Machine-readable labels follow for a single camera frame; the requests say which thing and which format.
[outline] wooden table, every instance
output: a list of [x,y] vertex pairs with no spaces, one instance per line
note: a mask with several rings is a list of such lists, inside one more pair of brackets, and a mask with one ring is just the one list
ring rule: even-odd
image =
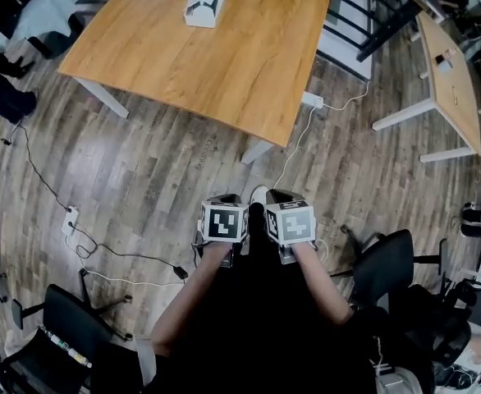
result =
[[[419,160],[432,162],[476,153],[481,155],[478,108],[463,52],[447,32],[426,13],[418,15],[418,25],[428,68],[430,97],[376,121],[372,128],[381,130],[435,108],[454,127],[467,147],[425,154],[420,156]],[[435,57],[448,49],[455,51],[451,59],[453,67],[443,73],[438,69]]]
[[58,71],[121,117],[101,85],[262,139],[243,162],[286,147],[330,0],[225,0],[214,29],[189,27],[187,0],[109,0]]

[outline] cable plug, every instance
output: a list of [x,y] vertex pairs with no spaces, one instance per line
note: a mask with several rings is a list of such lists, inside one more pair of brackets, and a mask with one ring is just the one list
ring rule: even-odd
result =
[[188,272],[181,266],[173,267],[173,272],[178,276],[179,279],[185,280],[188,278]]

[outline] white cable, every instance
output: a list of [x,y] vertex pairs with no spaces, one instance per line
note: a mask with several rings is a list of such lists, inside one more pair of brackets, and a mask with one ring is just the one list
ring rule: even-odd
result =
[[[351,101],[355,100],[355,99],[359,99],[359,98],[363,98],[364,96],[366,96],[369,92],[369,85],[370,85],[370,82],[366,82],[366,92],[362,95],[359,95],[359,96],[355,96],[354,98],[351,98],[351,99],[348,99],[348,101],[346,101],[345,103],[345,106],[343,108],[334,108],[334,107],[330,107],[330,105],[327,105],[327,104],[323,104],[324,107],[328,107],[328,108],[331,108],[331,109],[335,109],[336,111],[342,111],[343,109],[346,108],[346,105],[348,105]],[[279,181],[284,177],[284,174],[286,172],[286,167],[288,166],[288,162],[290,162],[290,159],[293,157],[293,155],[295,154],[295,152],[297,152],[297,149],[299,148],[299,143],[300,143],[300,140],[303,138],[303,135],[305,135],[305,132],[308,130],[308,127],[309,127],[309,124],[310,122],[312,121],[312,114],[314,113],[315,111],[315,107],[312,108],[312,110],[309,112],[309,118],[308,118],[308,124],[306,124],[306,128],[305,130],[300,134],[299,136],[299,139],[297,140],[297,146],[295,147],[295,150],[291,153],[291,155],[288,157],[288,159],[284,162],[284,168],[282,169],[282,174],[281,176],[275,181],[275,185],[273,186],[273,188],[276,188],[277,187],[277,184],[279,183]]]
[[67,248],[69,248],[69,250],[71,250],[73,253],[75,253],[75,255],[78,257],[78,259],[80,260],[80,264],[82,264],[82,268],[89,274],[94,274],[95,276],[99,276],[101,277],[102,279],[105,279],[109,282],[125,282],[125,283],[129,283],[130,285],[150,285],[150,286],[156,286],[156,287],[165,287],[165,286],[174,286],[174,285],[184,285],[185,283],[181,283],[181,282],[174,282],[174,283],[163,283],[163,284],[160,284],[160,283],[151,283],[151,282],[130,282],[129,280],[126,280],[126,279],[117,279],[117,278],[110,278],[110,277],[107,277],[107,276],[104,276],[103,274],[101,273],[97,273],[97,272],[91,272],[90,270],[88,270],[85,265],[84,265],[84,262],[82,261],[82,258],[78,255],[78,253],[76,251],[74,251],[70,246],[69,244],[67,244],[67,235],[66,235],[66,238],[65,238],[65,243],[66,243],[66,246]]
[[351,98],[351,99],[348,99],[345,103],[345,105],[343,106],[343,108],[334,108],[334,107],[330,107],[330,105],[327,105],[327,104],[323,104],[324,107],[328,107],[328,108],[331,108],[331,109],[335,109],[336,111],[342,111],[343,109],[346,108],[346,105],[348,105],[351,101],[354,101],[356,99],[359,99],[359,98],[363,98],[364,96],[366,96],[368,93],[369,93],[369,85],[370,85],[370,82],[366,82],[366,92],[364,92],[364,94],[362,95],[359,95],[359,96],[355,96],[354,98]]
[[316,240],[315,242],[317,241],[321,241],[324,244],[324,247],[326,248],[326,253],[320,259],[321,263],[324,263],[328,259],[328,244],[324,240]]
[[286,172],[286,166],[288,165],[288,162],[290,162],[290,159],[293,157],[293,155],[299,148],[300,140],[303,138],[303,135],[305,135],[305,132],[308,130],[309,124],[312,121],[312,114],[314,113],[314,111],[315,111],[315,107],[313,107],[312,110],[309,112],[308,124],[306,124],[305,130],[300,134],[299,139],[297,140],[297,146],[295,147],[295,150],[291,153],[290,156],[288,156],[288,159],[286,160],[286,162],[284,162],[284,168],[282,169],[282,174],[279,177],[279,179],[275,181],[275,185],[273,186],[273,188],[277,187],[277,184],[279,183],[281,178],[284,177],[284,173]]

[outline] chair backrest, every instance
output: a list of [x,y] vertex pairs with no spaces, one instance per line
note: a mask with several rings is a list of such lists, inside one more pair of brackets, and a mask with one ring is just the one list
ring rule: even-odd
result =
[[465,312],[469,322],[481,327],[481,288],[474,287],[466,279],[459,282],[447,293],[445,301],[453,307],[458,300],[466,303]]
[[397,327],[444,368],[456,361],[470,341],[465,316],[420,285],[390,296],[389,308]]
[[352,300],[375,305],[386,294],[406,289],[414,278],[414,246],[406,229],[379,239],[354,262]]
[[56,285],[49,285],[45,294],[44,326],[89,361],[112,338],[111,328],[90,305]]

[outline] railing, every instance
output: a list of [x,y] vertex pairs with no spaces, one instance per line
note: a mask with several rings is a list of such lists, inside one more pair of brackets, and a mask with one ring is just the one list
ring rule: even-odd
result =
[[378,48],[386,43],[398,30],[413,20],[418,13],[426,10],[423,0],[368,0],[368,7],[362,7],[351,0],[340,0],[353,7],[368,18],[367,29],[340,13],[328,9],[328,15],[345,22],[363,36],[362,42],[357,42],[329,25],[323,28],[359,49],[357,60],[362,62]]

